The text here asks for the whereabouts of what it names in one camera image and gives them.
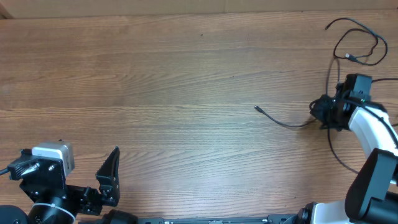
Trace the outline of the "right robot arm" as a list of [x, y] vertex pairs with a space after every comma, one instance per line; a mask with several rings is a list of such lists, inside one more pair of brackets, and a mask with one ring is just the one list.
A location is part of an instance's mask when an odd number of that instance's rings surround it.
[[373, 80], [349, 74], [336, 87], [336, 95], [322, 95], [311, 102], [310, 113], [322, 128], [355, 134], [366, 162], [344, 200], [311, 203], [301, 208], [294, 223], [397, 223], [397, 194], [389, 191], [397, 183], [397, 133], [388, 113], [371, 101]]

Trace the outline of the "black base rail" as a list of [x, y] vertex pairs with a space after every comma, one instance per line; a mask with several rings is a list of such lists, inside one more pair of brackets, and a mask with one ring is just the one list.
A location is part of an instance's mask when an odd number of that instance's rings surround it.
[[78, 224], [308, 224], [311, 214], [308, 209], [301, 209], [298, 214], [271, 214], [266, 217], [241, 217], [241, 218], [138, 218], [130, 213], [112, 210], [102, 219], [80, 221]]

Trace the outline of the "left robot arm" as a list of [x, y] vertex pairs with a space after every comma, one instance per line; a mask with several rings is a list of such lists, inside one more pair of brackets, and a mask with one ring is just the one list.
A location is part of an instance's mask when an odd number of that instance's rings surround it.
[[20, 158], [1, 171], [20, 182], [33, 201], [29, 213], [12, 205], [1, 206], [1, 223], [75, 223], [78, 214], [98, 216], [104, 206], [119, 203], [120, 150], [115, 147], [96, 172], [99, 188], [67, 184], [74, 169], [73, 149], [62, 142], [43, 142], [23, 149]]

